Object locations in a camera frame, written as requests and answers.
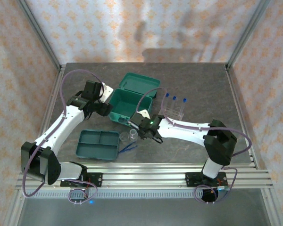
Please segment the blue plastic tweezers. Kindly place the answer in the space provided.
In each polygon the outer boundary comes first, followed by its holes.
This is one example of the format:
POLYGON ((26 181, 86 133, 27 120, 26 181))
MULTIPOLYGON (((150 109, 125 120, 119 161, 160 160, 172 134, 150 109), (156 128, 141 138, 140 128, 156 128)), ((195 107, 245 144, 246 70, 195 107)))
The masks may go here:
POLYGON ((126 152, 126 151, 130 151, 130 150, 133 150, 135 148, 137 148, 137 144, 136 142, 132 142, 130 143, 129 145, 125 146, 122 150, 120 150, 118 153, 123 153, 123 152, 126 152))

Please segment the clear test tube rack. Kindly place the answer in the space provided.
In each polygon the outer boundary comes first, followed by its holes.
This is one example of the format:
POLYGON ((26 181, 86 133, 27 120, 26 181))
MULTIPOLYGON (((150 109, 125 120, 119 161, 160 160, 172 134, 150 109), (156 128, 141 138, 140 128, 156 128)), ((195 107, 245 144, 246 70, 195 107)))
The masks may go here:
POLYGON ((170 104, 164 106, 162 109, 162 113, 165 114, 168 118, 181 121, 184 116, 183 109, 180 107, 176 107, 176 104, 170 104))

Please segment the aluminium table side rail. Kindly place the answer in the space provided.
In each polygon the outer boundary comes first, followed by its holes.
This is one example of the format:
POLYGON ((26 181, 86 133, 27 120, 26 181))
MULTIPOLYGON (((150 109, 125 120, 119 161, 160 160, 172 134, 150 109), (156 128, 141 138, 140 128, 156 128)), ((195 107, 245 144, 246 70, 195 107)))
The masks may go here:
POLYGON ((64 76, 65 67, 66 65, 62 65, 56 74, 56 77, 55 77, 55 80, 54 80, 54 83, 53 83, 53 86, 50 92, 50 96, 49 96, 49 99, 46 105, 45 113, 42 119, 41 128, 39 130, 39 134, 37 137, 40 137, 49 127, 52 112, 53 112, 55 102, 56 102, 56 99, 59 93, 59 87, 61 85, 61 81, 64 76))
POLYGON ((260 170, 261 167, 259 165, 259 154, 256 153, 253 129, 252 129, 252 126, 247 122, 248 114, 245 108, 245 103, 242 98, 240 88, 237 83, 237 79, 235 77, 234 70, 233 68, 225 64, 225 71, 226 71, 227 78, 229 80, 229 84, 230 84, 231 91, 233 94, 233 98, 234 98, 234 102, 236 105, 236 109, 237 109, 237 113, 239 116, 242 131, 252 141, 252 146, 250 149, 248 149, 248 155, 250 157, 251 166, 255 167, 257 170, 260 170))

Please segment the aluminium frame post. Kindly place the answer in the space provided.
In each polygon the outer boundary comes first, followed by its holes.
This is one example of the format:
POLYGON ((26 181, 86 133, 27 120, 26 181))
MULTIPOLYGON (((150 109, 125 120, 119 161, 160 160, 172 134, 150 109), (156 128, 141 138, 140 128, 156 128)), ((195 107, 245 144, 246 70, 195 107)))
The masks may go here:
POLYGON ((32 10, 30 9, 29 5, 27 4, 26 0, 16 0, 20 9, 23 11, 25 17, 28 20, 28 23, 32 27, 33 31, 35 32, 37 38, 41 42, 41 45, 45 49, 45 52, 48 54, 51 62, 53 63, 54 67, 60 71, 61 64, 53 51, 48 39, 46 38, 41 26, 39 25, 36 17, 34 16, 32 10))
POLYGON ((247 43, 248 39, 252 35, 253 31, 255 30, 258 22, 260 21, 263 13, 267 9, 268 4, 271 0, 260 0, 258 6, 256 7, 254 13, 252 14, 246 28, 244 29, 236 47, 234 48, 233 53, 231 54, 228 62, 225 64, 226 70, 229 69, 234 65, 235 61, 237 60, 240 52, 244 48, 245 44, 247 43))

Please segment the aluminium frame leg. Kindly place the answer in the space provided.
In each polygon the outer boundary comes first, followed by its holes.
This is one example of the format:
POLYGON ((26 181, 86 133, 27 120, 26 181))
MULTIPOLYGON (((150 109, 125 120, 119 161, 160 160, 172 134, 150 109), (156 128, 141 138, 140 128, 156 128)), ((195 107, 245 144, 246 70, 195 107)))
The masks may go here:
POLYGON ((264 205, 267 211, 268 219, 271 226, 277 226, 277 219, 275 217, 274 205, 272 197, 268 188, 261 188, 264 205))
POLYGON ((22 191, 19 189, 16 189, 13 192, 11 203, 9 205, 9 209, 7 211, 3 226, 17 226, 18 225, 24 201, 25 200, 23 198, 22 191))

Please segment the green divided tray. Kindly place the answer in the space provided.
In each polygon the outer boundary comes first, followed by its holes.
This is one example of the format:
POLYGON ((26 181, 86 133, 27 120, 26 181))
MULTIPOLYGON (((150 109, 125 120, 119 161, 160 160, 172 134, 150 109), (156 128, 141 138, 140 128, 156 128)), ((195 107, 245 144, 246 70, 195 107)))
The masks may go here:
POLYGON ((113 161, 117 158, 119 132, 85 129, 81 131, 76 156, 86 159, 113 161))

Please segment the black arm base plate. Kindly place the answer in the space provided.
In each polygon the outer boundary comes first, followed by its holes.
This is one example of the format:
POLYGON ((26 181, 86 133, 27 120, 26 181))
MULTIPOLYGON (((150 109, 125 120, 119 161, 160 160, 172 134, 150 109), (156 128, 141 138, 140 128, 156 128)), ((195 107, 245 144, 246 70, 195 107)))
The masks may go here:
POLYGON ((64 180, 60 182, 60 186, 61 187, 90 187, 90 185, 86 184, 86 182, 90 182, 96 185, 97 187, 101 187, 102 177, 103 177, 102 173, 85 172, 78 178, 79 181, 84 181, 84 183, 64 180))
POLYGON ((216 178, 209 178, 202 172, 186 172, 185 181, 187 187, 197 187, 199 185, 210 187, 228 186, 227 176, 224 172, 219 172, 216 178))

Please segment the grey metal lower panel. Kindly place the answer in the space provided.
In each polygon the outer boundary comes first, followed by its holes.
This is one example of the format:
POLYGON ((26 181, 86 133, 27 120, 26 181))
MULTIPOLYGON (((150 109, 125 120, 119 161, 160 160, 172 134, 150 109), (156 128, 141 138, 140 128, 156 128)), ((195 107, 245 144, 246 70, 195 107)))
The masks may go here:
POLYGON ((96 199, 83 205, 25 201, 17 226, 271 226, 258 201, 241 195, 214 205, 194 199, 96 199))

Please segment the aluminium mounting rail beam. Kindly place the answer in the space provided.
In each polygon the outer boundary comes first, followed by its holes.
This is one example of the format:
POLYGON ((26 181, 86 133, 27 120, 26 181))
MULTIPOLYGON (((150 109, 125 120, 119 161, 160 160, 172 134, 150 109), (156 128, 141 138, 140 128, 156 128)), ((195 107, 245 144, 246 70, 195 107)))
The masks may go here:
MULTIPOLYGON (((88 172, 103 174, 102 189, 186 189, 185 173, 200 172, 201 165, 187 163, 86 163, 88 172)), ((237 163, 226 170, 235 189, 271 188, 269 171, 254 163, 237 163)))

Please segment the green plastic storage box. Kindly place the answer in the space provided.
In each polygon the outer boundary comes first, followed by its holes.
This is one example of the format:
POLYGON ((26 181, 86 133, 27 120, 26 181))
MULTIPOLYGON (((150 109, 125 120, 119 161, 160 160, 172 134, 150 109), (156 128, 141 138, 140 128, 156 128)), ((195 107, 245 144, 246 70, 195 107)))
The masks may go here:
POLYGON ((126 125, 137 106, 139 106, 139 111, 147 110, 150 112, 153 99, 157 93, 153 89, 159 86, 160 80, 136 73, 127 73, 109 101, 113 106, 112 111, 108 115, 110 120, 126 125), (142 96, 146 93, 148 94, 139 103, 142 96))

